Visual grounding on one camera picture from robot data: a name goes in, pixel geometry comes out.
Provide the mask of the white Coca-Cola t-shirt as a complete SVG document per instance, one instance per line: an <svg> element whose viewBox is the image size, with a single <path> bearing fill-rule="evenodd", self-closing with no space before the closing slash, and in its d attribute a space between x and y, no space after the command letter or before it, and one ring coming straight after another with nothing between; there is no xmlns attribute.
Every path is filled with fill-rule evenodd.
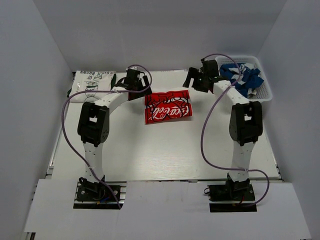
<svg viewBox="0 0 320 240"><path fill-rule="evenodd" d="M146 125L189 118L193 115L190 93L185 90L153 92L144 98Z"/></svg>

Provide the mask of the blue and white t-shirt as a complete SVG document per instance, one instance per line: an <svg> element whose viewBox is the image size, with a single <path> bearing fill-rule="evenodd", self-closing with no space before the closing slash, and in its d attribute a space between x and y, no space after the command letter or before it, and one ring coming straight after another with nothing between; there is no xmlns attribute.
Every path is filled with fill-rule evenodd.
<svg viewBox="0 0 320 240"><path fill-rule="evenodd" d="M237 81L235 88L246 98L259 88L264 80L260 77L261 71L251 63L238 63L239 69L234 63L222 64L219 68L220 75L231 83Z"/></svg>

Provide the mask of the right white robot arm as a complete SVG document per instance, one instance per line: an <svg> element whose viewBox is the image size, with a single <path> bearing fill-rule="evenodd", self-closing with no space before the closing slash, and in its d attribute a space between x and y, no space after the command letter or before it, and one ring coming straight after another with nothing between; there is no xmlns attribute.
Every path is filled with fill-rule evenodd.
<svg viewBox="0 0 320 240"><path fill-rule="evenodd" d="M239 63L233 62L233 75L224 75L215 59L204 57L201 63L201 68L189 68L182 86L198 92L212 92L217 95L215 106L226 105L230 111L228 130L233 141L231 166L225 168L227 179L233 184L248 183L252 151L263 133L262 105L259 101L249 101L239 92L237 87L247 81Z"/></svg>

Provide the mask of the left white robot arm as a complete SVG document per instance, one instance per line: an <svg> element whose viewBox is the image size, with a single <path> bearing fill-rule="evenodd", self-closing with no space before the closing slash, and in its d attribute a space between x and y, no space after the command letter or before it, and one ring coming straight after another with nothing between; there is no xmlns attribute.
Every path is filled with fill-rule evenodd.
<svg viewBox="0 0 320 240"><path fill-rule="evenodd" d="M110 115L121 104L152 93L148 76L129 68L126 76L113 87L113 92L94 102L82 105L77 133L85 154L85 179L93 183L105 180L103 172L103 144L110 132Z"/></svg>

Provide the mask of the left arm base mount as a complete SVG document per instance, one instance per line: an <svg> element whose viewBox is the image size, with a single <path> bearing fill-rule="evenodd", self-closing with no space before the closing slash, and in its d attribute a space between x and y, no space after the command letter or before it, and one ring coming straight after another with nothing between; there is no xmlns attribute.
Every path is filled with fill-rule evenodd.
<svg viewBox="0 0 320 240"><path fill-rule="evenodd" d="M80 177L77 182L73 208L81 210L120 210L126 198L125 184L111 184L110 189L100 182Z"/></svg>

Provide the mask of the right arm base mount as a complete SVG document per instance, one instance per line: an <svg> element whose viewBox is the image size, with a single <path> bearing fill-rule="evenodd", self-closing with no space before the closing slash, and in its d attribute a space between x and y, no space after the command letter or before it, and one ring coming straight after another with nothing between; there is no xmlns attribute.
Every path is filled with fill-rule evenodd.
<svg viewBox="0 0 320 240"><path fill-rule="evenodd" d="M211 213L253 213L257 211L255 193L249 179L233 181L228 176L224 184L208 185L203 193L209 197Z"/></svg>

